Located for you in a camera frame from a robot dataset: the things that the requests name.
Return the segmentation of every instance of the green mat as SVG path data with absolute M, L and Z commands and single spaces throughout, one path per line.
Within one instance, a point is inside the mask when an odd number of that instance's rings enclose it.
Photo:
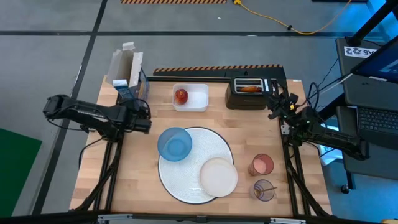
M 10 217 L 41 141 L 0 129 L 0 217 Z

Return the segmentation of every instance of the keyboard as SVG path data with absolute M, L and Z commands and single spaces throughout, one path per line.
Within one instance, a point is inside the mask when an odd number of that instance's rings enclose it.
M 398 134 L 398 112 L 358 107 L 357 113 L 359 129 Z

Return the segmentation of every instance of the white cable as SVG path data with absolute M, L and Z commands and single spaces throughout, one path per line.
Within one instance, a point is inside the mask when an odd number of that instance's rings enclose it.
M 345 77 L 344 79 L 342 79 L 340 82 L 338 82 L 338 83 L 332 85 L 331 87 L 329 87 L 329 89 L 327 89 L 327 90 L 325 90 L 325 91 L 319 93 L 319 95 L 322 95 L 322 94 L 326 93 L 327 91 L 331 90 L 332 88 L 336 87 L 336 86 L 339 85 L 340 83 L 343 83 L 347 78 L 351 77 L 352 75 L 353 75 L 352 73 L 349 74 L 349 75 L 347 75 L 347 77 Z

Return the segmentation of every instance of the blue bowl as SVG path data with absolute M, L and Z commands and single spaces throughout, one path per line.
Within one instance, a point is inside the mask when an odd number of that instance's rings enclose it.
M 191 135 L 182 128 L 169 128 L 157 140 L 159 154 L 168 161 L 184 159 L 191 149 Z

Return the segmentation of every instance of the yellow cable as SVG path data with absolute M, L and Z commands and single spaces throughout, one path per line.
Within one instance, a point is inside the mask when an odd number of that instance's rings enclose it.
M 316 34 L 317 32 L 320 32 L 321 30 L 323 30 L 324 28 L 326 28 L 326 27 L 328 27 L 330 24 L 332 24 L 332 23 L 341 15 L 341 13 L 343 13 L 343 11 L 348 7 L 348 5 L 351 3 L 351 1 L 352 1 L 352 0 L 349 0 L 349 1 L 347 2 L 347 4 L 344 6 L 344 8 L 342 8 L 342 9 L 340 10 L 340 12 L 339 12 L 330 22 L 328 22 L 326 25 L 324 25 L 321 29 L 318 29 L 318 30 L 316 30 L 316 31 L 314 31 L 314 32 L 300 32 L 300 31 L 294 29 L 293 27 L 291 27 L 291 29 L 292 29 L 294 32 L 296 32 L 296 33 L 298 33 L 298 34 L 302 34 L 302 35 L 312 35 L 312 34 Z M 265 16 L 265 15 L 262 15 L 262 14 L 260 14 L 260 13 L 257 13 L 257 12 L 254 12 L 254 11 L 248 9 L 246 6 L 244 6 L 244 5 L 242 4 L 242 0 L 234 0 L 234 4 L 237 4 L 237 5 L 242 6 L 242 8 L 244 8 L 245 10 L 247 10 L 247 11 L 250 12 L 250 13 L 253 13 L 254 15 L 261 16 L 261 17 L 264 17 L 264 18 L 273 20 L 273 21 L 278 22 L 279 24 L 281 24 L 281 25 L 283 25 L 283 26 L 289 28 L 289 26 L 288 26 L 287 24 L 285 24 L 285 23 L 283 23 L 283 22 L 281 22 L 281 21 L 279 21 L 279 20 L 277 20 L 277 19 L 275 19 L 275 18 L 273 18 L 273 17 L 271 17 L 271 16 Z

